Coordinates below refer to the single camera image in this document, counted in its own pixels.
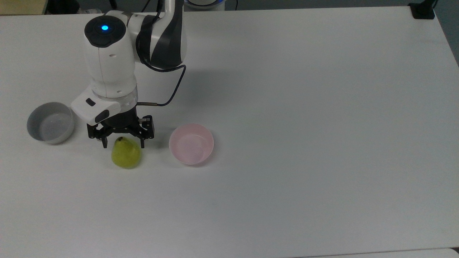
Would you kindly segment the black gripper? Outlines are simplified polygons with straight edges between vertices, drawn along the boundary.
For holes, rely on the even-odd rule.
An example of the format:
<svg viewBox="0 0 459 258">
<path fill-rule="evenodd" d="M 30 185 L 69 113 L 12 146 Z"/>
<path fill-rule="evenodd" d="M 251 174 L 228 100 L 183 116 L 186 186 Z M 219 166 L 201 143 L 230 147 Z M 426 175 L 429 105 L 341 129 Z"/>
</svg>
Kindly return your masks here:
<svg viewBox="0 0 459 258">
<path fill-rule="evenodd" d="M 107 137 L 113 133 L 131 134 L 140 140 L 141 149 L 145 148 L 145 139 L 154 138 L 155 130 L 151 115 L 142 118 L 137 116 L 137 109 L 119 113 L 102 120 L 100 123 L 87 125 L 87 135 L 92 139 L 101 139 L 103 148 L 108 148 Z"/>
</svg>

